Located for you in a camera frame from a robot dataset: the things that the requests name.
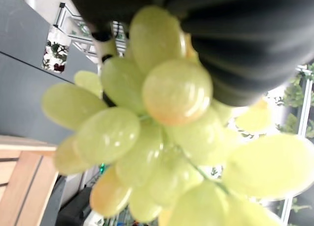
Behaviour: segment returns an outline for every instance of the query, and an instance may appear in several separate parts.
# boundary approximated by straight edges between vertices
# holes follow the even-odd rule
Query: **grape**
[[[133,18],[130,45],[136,63],[145,74],[164,61],[185,56],[179,21],[156,6],[143,8]]]
[[[212,100],[211,105],[217,112],[222,124],[227,124],[228,121],[235,115],[234,114],[234,110],[236,109],[235,107],[225,105],[217,101],[216,99]]]
[[[91,164],[110,164],[126,154],[140,132],[135,114],[108,108],[88,119],[77,132],[78,152]]]
[[[124,52],[124,58],[129,59],[129,60],[134,60],[132,48],[130,46],[130,43],[127,44],[126,51]]]
[[[240,129],[249,133],[265,133],[274,119],[271,106],[262,99],[235,120],[235,124]]]
[[[216,186],[206,181],[178,200],[168,226],[220,226],[224,225],[224,219]]]
[[[161,159],[147,183],[157,204],[172,205],[180,195],[199,185],[203,177],[182,157],[174,146],[164,146]]]
[[[134,147],[115,165],[118,177],[129,186],[143,186],[156,166],[161,148],[160,126],[142,121],[141,134]]]
[[[101,81],[108,97],[118,106],[145,113],[141,97],[144,75],[128,59],[113,57],[102,67]]]
[[[78,71],[74,76],[74,82],[77,86],[85,88],[94,93],[97,97],[102,94],[102,85],[97,74],[90,71]]]
[[[200,61],[198,59],[198,54],[194,50],[191,42],[191,35],[186,33],[184,34],[184,39],[185,39],[185,45],[186,45],[186,55],[185,57],[195,63],[200,64]]]
[[[172,208],[163,209],[158,216],[158,226],[168,226],[168,222],[172,215]]]
[[[212,107],[198,120],[182,126],[167,127],[167,132],[197,165],[207,165],[211,150],[219,148],[223,139],[223,127]]]
[[[57,124],[76,130],[89,117],[106,109],[106,104],[76,85],[64,83],[50,87],[43,96],[42,108],[46,116]]]
[[[281,226],[277,215],[257,203],[228,197],[229,211],[225,226]]]
[[[134,189],[129,200],[129,209],[132,216],[140,222],[150,222],[161,212],[145,188]]]
[[[239,194],[283,199],[314,181],[314,147],[292,134],[264,136],[235,150],[222,174],[225,186]]]
[[[166,125],[182,125],[198,119],[212,97],[207,71],[186,59],[167,61],[147,76],[143,100],[149,114]]]
[[[123,210],[131,194],[131,188],[123,185],[114,167],[109,167],[95,184],[90,195],[90,206],[106,218]]]
[[[92,167],[78,155],[74,136],[68,137],[59,145],[55,151],[54,165],[63,175],[83,172]]]
[[[225,128],[223,139],[215,142],[212,150],[203,153],[203,158],[192,159],[197,165],[216,166],[225,164],[228,157],[242,144],[242,136],[238,131]]]

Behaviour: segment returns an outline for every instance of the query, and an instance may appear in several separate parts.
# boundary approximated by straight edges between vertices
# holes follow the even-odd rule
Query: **green plant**
[[[298,205],[297,202],[298,198],[293,198],[291,210],[293,210],[295,213],[298,213],[300,210],[303,209],[312,209],[310,205]]]
[[[289,114],[286,120],[286,123],[284,125],[276,125],[276,128],[280,132],[284,133],[296,133],[296,123],[297,123],[297,117],[293,114]],[[314,121],[309,120],[309,125],[306,129],[306,137],[309,139],[314,138]]]

